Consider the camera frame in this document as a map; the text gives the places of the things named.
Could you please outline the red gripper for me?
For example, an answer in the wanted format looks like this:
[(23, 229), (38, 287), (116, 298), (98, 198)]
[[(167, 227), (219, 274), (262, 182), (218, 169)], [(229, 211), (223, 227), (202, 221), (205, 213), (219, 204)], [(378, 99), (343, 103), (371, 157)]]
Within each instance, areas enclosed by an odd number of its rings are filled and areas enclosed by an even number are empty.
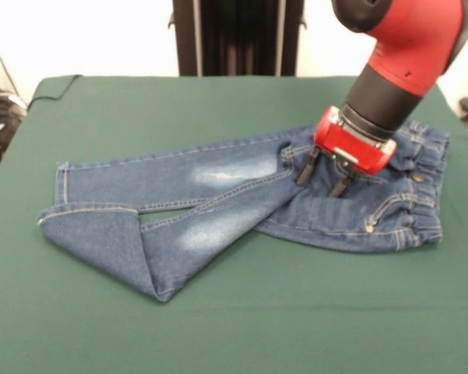
[(375, 140), (357, 132), (342, 118), (340, 110), (335, 106), (330, 106), (322, 115), (314, 134), (314, 144), (316, 146), (296, 177), (297, 185), (307, 183), (321, 150), (353, 166), (337, 167), (341, 178), (328, 193), (329, 198), (342, 197), (356, 181), (357, 171), (376, 175), (387, 166), (397, 150), (397, 142), (393, 139)]

